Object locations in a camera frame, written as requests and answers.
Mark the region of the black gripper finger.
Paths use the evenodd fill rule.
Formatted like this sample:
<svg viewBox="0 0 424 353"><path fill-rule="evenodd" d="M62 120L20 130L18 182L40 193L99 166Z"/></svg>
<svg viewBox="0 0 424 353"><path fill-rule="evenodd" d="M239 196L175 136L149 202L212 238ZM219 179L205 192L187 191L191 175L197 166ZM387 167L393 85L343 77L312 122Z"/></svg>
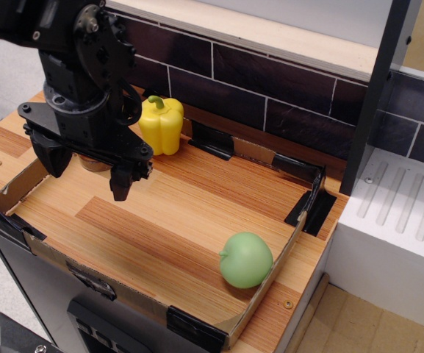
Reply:
<svg viewBox="0 0 424 353"><path fill-rule="evenodd" d="M133 183L132 169L123 165L115 165L110 171L109 186L114 200L122 202L127 199Z"/></svg>
<svg viewBox="0 0 424 353"><path fill-rule="evenodd" d="M72 158L72 151L39 132L30 135L32 147L44 168L53 177L61 177Z"/></svg>

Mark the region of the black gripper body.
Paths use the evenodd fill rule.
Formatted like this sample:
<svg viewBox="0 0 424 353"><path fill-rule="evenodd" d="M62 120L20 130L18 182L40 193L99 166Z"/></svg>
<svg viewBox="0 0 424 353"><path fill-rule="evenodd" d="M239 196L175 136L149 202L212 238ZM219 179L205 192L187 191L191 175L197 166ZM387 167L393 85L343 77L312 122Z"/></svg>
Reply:
<svg viewBox="0 0 424 353"><path fill-rule="evenodd" d="M27 135L39 132L77 154L132 169L133 181L152 169L152 148L131 130L141 114L141 99L131 85L97 93L79 103L45 85L45 102L25 102L18 114Z"/></svg>

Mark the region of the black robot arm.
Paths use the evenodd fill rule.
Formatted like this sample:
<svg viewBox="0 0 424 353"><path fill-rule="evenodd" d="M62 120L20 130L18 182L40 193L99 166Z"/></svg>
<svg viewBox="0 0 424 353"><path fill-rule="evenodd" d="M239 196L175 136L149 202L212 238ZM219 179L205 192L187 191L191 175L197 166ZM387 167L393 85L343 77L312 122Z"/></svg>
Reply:
<svg viewBox="0 0 424 353"><path fill-rule="evenodd" d="M103 1L0 1L0 40L39 52L44 102L18 114L45 169L62 175L73 154L111 168L115 200L151 172L152 148L131 130L142 101L126 81L135 47Z"/></svg>

